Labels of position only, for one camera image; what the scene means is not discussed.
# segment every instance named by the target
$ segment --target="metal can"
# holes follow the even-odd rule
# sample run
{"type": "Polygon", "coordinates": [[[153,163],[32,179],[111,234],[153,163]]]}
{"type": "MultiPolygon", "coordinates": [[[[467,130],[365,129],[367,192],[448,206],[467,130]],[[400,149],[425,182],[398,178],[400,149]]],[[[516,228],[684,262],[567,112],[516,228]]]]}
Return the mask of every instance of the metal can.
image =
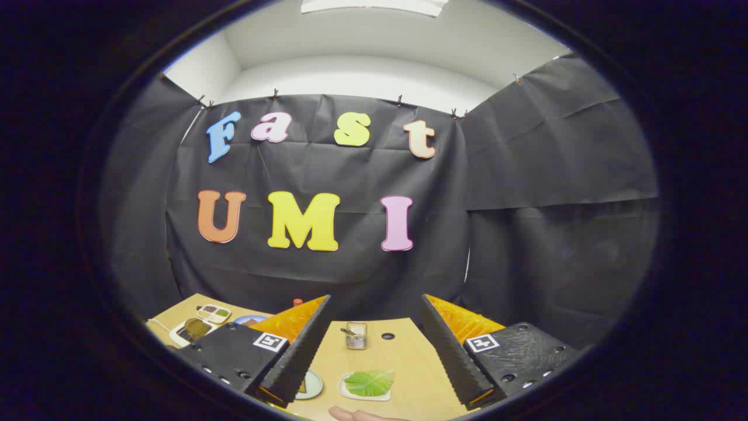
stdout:
{"type": "Polygon", "coordinates": [[[367,324],[362,321],[350,321],[346,329],[354,333],[353,336],[346,335],[346,346],[348,349],[367,348],[367,324]]]}

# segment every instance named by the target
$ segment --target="finger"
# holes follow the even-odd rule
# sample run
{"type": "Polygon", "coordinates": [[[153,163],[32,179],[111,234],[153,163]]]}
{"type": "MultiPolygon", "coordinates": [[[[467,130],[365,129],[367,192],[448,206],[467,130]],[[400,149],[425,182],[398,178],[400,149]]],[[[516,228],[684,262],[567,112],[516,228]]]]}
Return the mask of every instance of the finger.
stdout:
{"type": "Polygon", "coordinates": [[[400,418],[383,418],[374,414],[369,414],[368,412],[364,411],[356,411],[354,412],[352,417],[353,421],[407,421],[407,420],[401,420],[400,418]]]}
{"type": "Polygon", "coordinates": [[[341,407],[333,406],[328,409],[328,413],[338,421],[354,421],[353,414],[342,409],[341,407]]]}

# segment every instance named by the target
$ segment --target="cable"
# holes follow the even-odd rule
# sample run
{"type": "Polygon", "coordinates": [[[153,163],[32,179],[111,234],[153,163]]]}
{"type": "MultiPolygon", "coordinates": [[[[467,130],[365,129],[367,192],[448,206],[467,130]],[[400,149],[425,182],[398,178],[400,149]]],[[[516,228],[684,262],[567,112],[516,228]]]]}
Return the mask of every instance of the cable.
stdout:
{"type": "Polygon", "coordinates": [[[158,324],[160,327],[163,327],[164,330],[166,330],[167,332],[171,332],[170,329],[168,329],[166,326],[164,326],[163,324],[161,324],[161,322],[158,321],[158,320],[156,320],[155,318],[149,318],[148,321],[152,321],[152,322],[158,324]]]}

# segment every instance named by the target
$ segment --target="blue letter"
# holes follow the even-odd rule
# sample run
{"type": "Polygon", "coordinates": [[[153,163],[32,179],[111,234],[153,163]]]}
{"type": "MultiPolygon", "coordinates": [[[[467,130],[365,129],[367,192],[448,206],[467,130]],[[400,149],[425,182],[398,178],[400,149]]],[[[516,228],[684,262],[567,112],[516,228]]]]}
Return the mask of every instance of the blue letter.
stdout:
{"type": "Polygon", "coordinates": [[[208,127],[208,131],[205,132],[210,136],[210,156],[208,156],[208,163],[214,163],[215,160],[223,157],[229,151],[230,146],[226,145],[226,141],[233,138],[233,123],[241,117],[242,115],[238,111],[235,111],[218,123],[208,127]]]}

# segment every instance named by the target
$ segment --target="black fabric backdrop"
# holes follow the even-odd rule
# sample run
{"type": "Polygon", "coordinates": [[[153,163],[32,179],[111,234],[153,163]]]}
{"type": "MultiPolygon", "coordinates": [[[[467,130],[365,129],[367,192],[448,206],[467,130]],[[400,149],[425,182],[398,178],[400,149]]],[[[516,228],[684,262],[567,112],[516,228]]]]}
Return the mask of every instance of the black fabric backdrop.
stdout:
{"type": "MultiPolygon", "coordinates": [[[[456,299],[465,278],[468,214],[462,202],[465,139],[450,115],[371,98],[292,95],[224,103],[197,118],[177,149],[168,196],[169,253],[183,294],[202,292],[264,312],[330,294],[343,319],[408,317],[424,292],[456,299]],[[208,163],[206,130],[234,111],[241,119],[229,152],[208,163]],[[250,137],[260,118],[287,112],[293,121],[279,143],[250,137]],[[371,118],[368,143],[338,145],[333,138],[344,112],[371,118]],[[404,124],[424,120],[435,130],[433,158],[414,156],[404,124]],[[239,231],[229,243],[211,243],[197,230],[197,193],[244,192],[239,231]],[[271,248],[268,194],[293,193],[305,211],[318,193],[340,197],[335,209],[335,252],[303,246],[271,248]],[[413,199],[408,210],[412,249],[385,252],[380,199],[413,199]]],[[[226,223],[227,203],[215,206],[215,226],[226,223]]]]}
{"type": "Polygon", "coordinates": [[[109,276],[143,318],[183,298],[166,247],[166,192],[177,146],[198,111],[172,81],[154,80],[124,116],[102,175],[99,221],[109,276]]]}
{"type": "Polygon", "coordinates": [[[613,326],[649,266],[657,184],[615,90],[574,54],[462,122],[470,266],[460,303],[582,348],[613,326]]]}
{"type": "Polygon", "coordinates": [[[371,98],[280,96],[203,110],[181,142],[198,109],[170,82],[154,82],[109,158],[101,215],[112,267],[143,317],[200,292],[266,312],[331,294],[338,319],[417,319],[427,293],[580,348],[614,323],[649,265],[659,210],[646,139],[575,55],[528,73],[463,120],[371,98]],[[208,164],[207,127],[236,110],[230,151],[208,164]],[[334,142],[349,111],[372,119],[363,147],[334,142]],[[268,112],[291,114],[288,139],[251,139],[268,112]],[[409,151],[402,129],[417,119],[436,132],[429,160],[409,151]],[[210,243],[197,230],[200,190],[221,194],[218,228],[223,195],[246,193],[231,242],[210,243]],[[280,190],[302,211],[317,193],[340,197],[336,252],[267,245],[267,196],[280,190]],[[379,199],[388,195],[414,200],[409,251],[381,250],[379,199]]]}

